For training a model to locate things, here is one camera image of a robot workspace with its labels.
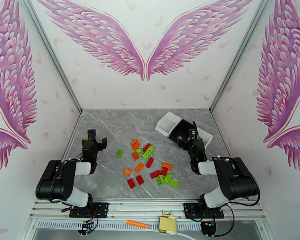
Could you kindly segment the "orange marker pen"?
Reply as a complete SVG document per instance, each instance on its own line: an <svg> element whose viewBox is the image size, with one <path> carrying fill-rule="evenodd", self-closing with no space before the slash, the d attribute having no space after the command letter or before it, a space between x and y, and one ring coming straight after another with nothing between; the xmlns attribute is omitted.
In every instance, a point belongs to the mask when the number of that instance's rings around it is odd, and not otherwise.
<svg viewBox="0 0 300 240"><path fill-rule="evenodd" d="M141 223L141 222L136 222L132 220L126 220L126 224L140 227L140 228L145 228L145 229L152 229L152 226L149 224Z"/></svg>

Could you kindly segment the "black plastic container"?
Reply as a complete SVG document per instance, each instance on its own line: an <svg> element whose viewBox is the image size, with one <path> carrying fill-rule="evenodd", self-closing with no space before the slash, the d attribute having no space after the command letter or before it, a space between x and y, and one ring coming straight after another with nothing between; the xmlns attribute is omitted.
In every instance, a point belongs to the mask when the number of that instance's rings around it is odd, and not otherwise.
<svg viewBox="0 0 300 240"><path fill-rule="evenodd" d="M179 136L184 140L188 140L190 137L189 129L194 129L194 125L184 119L181 119L181 121L172 129L168 138L175 143L177 143L177 138Z"/></svg>

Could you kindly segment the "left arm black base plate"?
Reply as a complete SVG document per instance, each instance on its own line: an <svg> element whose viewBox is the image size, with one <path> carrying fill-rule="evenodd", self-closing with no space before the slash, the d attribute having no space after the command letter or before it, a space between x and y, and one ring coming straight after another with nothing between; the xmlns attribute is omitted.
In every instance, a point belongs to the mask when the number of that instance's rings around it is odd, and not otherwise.
<svg viewBox="0 0 300 240"><path fill-rule="evenodd" d="M74 206L69 213L70 218L107 218L107 202L88 203L85 207Z"/></svg>

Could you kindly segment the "aluminium corner post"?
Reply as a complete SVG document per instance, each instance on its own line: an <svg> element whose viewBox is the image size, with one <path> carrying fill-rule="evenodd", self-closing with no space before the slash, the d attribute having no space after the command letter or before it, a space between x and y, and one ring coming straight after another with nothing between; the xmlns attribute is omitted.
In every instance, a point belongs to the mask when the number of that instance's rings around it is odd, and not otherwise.
<svg viewBox="0 0 300 240"><path fill-rule="evenodd" d="M67 76L62 68L62 65L53 49L53 46L51 44L51 42L48 39L48 36L44 30L43 25L41 24L38 15L35 12L34 6L32 5L30 0L19 0L21 2L22 7L25 9L28 17L30 18L34 29L42 43L42 45L44 46L44 49L46 50L50 61L52 62L52 65L54 66L57 74L59 75L59 78L61 79L63 85L65 86L71 100L73 101L76 109L78 110L79 114L82 114L82 106L80 105L71 85L70 82L67 79Z"/></svg>
<svg viewBox="0 0 300 240"><path fill-rule="evenodd" d="M255 13L254 13L254 16L248 26L248 29L240 43L240 46L234 56L234 59L225 75L225 78L224 80L222 81L221 83L221 86L216 94L216 97L214 98L210 108L209 108L209 112L210 114L213 114L214 110L216 109L222 95L224 94L231 78L232 78L232 75L234 74L234 72L236 71L236 68L238 67L238 65L240 64L240 61L243 57L243 55L245 54L245 52L247 51L248 49L248 45L250 43L250 41L252 40L253 38L253 35L264 15L264 13L266 12L266 10L268 9L270 3L271 3L272 0L261 0Z"/></svg>

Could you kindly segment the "small black electronics box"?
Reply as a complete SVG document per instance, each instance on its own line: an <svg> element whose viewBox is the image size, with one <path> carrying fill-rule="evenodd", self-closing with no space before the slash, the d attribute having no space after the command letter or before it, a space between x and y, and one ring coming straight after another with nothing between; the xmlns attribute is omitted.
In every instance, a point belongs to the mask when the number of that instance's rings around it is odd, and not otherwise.
<svg viewBox="0 0 300 240"><path fill-rule="evenodd" d="M207 237L214 237L216 233L216 221L215 220L209 220L209 221L201 221L201 232L202 234Z"/></svg>

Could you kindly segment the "white plastic container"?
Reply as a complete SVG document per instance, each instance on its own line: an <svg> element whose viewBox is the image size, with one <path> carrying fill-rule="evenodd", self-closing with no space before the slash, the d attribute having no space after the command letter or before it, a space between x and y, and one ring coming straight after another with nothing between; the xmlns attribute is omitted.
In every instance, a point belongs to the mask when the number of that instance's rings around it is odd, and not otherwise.
<svg viewBox="0 0 300 240"><path fill-rule="evenodd" d="M211 135L208 132L202 130L201 128L197 128L197 131L198 131L198 135L200 136L200 138L202 139L202 141L204 143L205 149L207 149L208 145L210 144L210 142L213 139L213 135Z"/></svg>
<svg viewBox="0 0 300 240"><path fill-rule="evenodd" d="M165 137L169 137L172 130L181 122L182 118L172 112L167 112L156 124L155 130Z"/></svg>

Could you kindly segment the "beige plastic device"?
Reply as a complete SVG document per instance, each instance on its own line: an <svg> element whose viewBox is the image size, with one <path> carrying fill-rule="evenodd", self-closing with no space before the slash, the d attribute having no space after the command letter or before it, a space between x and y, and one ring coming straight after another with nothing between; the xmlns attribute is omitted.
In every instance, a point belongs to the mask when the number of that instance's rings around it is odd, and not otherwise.
<svg viewBox="0 0 300 240"><path fill-rule="evenodd" d="M159 217L158 231L161 234L177 235L177 220L172 212L162 211L162 215Z"/></svg>

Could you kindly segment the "aluminium rail frame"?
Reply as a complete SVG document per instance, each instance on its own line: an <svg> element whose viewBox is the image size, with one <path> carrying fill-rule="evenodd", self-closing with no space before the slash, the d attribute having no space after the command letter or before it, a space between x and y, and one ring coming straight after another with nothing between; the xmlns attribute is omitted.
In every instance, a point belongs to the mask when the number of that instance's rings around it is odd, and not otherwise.
<svg viewBox="0 0 300 240"><path fill-rule="evenodd" d="M97 199L97 202L108 203L106 220L135 220L151 221L158 220L165 211L172 213L177 220L186 221L183 204L195 204L194 199ZM44 200L37 200L30 211L29 219L43 220L71 220L70 212L62 212L66 208L63 204L52 204ZM232 215L236 220L266 220L266 214L260 204L252 207L231 204L224 206L224 220L230 220Z"/></svg>

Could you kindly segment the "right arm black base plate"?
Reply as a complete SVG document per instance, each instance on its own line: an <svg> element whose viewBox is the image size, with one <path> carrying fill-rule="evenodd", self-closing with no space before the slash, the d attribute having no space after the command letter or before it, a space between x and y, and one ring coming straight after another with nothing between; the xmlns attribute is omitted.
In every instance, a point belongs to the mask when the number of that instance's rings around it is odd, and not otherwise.
<svg viewBox="0 0 300 240"><path fill-rule="evenodd" d="M187 219L223 219L224 213L221 207L209 208L203 203L184 203L184 214Z"/></svg>

